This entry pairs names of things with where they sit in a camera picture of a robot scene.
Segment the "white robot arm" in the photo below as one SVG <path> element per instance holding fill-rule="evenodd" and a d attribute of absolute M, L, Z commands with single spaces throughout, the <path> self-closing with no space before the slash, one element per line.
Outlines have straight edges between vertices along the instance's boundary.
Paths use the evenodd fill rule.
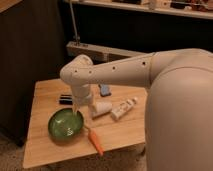
<path fill-rule="evenodd" d="M 92 84 L 145 87 L 147 171 L 213 171 L 213 52 L 179 49 L 95 65 L 79 55 L 60 71 L 74 104 Z"/>

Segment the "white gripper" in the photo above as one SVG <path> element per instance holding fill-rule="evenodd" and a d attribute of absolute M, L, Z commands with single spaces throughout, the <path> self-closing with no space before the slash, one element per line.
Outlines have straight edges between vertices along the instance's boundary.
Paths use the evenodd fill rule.
<path fill-rule="evenodd" d="M 93 100 L 90 84 L 72 86 L 73 114 L 77 115 L 79 106 L 89 105 Z"/>

